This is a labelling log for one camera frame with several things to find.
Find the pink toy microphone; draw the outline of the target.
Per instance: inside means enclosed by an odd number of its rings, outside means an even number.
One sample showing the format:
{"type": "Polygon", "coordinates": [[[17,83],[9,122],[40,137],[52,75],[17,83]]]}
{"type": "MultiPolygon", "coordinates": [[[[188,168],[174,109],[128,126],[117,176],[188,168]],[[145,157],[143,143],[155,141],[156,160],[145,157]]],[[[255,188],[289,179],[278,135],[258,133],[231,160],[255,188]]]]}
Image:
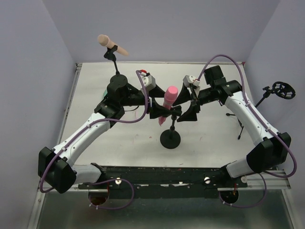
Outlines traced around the pink toy microphone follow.
{"type": "Polygon", "coordinates": [[[164,94],[163,107],[170,110],[173,103],[176,101],[177,97],[178,97],[178,88],[175,86],[168,87],[164,94]]]}

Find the black mic stand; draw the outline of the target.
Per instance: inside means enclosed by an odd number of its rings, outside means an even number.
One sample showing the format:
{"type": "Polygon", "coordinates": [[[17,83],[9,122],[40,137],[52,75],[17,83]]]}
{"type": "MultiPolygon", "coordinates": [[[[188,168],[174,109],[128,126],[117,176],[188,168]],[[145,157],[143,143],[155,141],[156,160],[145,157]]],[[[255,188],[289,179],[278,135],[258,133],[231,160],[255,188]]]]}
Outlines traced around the black mic stand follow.
{"type": "Polygon", "coordinates": [[[117,45],[114,45],[112,48],[107,48],[107,51],[104,54],[104,58],[113,62],[114,67],[115,67],[115,75],[120,75],[120,72],[118,70],[117,63],[116,63],[116,56],[114,54],[117,51],[117,49],[118,49],[117,45]]]}
{"type": "Polygon", "coordinates": [[[175,149],[179,146],[181,142],[181,137],[179,133],[175,130],[175,121],[177,117],[181,116],[182,108],[180,105],[171,108],[171,120],[172,124],[169,129],[162,132],[160,136],[160,143],[164,148],[175,149]]]}

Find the peach toy microphone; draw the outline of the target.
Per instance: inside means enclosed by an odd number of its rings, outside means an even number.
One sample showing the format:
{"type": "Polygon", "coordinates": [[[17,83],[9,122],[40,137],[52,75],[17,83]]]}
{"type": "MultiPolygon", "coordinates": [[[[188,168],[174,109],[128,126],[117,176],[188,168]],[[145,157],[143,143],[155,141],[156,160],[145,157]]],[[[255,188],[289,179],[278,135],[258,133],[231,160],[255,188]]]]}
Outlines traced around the peach toy microphone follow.
{"type": "Polygon", "coordinates": [[[117,45],[115,42],[113,42],[107,35],[104,34],[100,34],[97,38],[98,43],[103,46],[103,47],[107,47],[107,48],[113,48],[115,45],[117,46],[117,50],[116,52],[123,55],[123,56],[128,56],[129,53],[122,48],[121,46],[117,45]]]}

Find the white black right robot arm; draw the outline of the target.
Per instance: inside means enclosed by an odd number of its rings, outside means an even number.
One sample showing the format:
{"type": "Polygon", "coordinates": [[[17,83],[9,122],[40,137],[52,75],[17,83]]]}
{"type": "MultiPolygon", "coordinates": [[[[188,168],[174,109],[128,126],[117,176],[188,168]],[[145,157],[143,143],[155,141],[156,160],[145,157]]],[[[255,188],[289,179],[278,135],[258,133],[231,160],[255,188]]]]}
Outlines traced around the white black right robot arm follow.
{"type": "Polygon", "coordinates": [[[251,173],[261,173],[286,161],[287,147],[291,137],[280,133],[258,112],[247,95],[243,94],[242,85],[236,81],[227,81],[220,66],[204,71],[209,88],[201,89],[200,82],[194,76],[186,75],[183,86],[174,105],[187,101],[191,104],[178,122],[197,121],[197,114],[204,104],[219,101],[237,117],[247,130],[254,148],[243,159],[236,160],[223,167],[223,176],[236,178],[251,173]]]}

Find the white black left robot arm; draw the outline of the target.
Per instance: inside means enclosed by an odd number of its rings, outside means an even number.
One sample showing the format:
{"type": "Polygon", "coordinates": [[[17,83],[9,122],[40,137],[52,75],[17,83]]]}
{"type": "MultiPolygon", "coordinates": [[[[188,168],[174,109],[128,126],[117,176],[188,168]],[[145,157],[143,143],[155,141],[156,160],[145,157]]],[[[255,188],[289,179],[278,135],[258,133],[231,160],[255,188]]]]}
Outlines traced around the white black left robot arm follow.
{"type": "Polygon", "coordinates": [[[39,152],[38,175],[41,178],[40,191],[47,182],[51,189],[64,193],[75,184],[96,183],[102,176],[102,169],[98,165],[77,166],[75,163],[80,155],[100,135],[111,129],[116,123],[123,123],[126,106],[144,106],[143,114],[130,122],[141,121],[146,114],[151,119],[158,118],[162,124],[172,112],[172,105],[177,99],[178,89],[170,86],[163,91],[155,79],[146,71],[136,71],[142,86],[137,89],[132,86],[125,75],[117,72],[111,77],[106,88],[106,95],[96,106],[87,121],[70,137],[54,146],[52,149],[44,147],[39,152]]]}

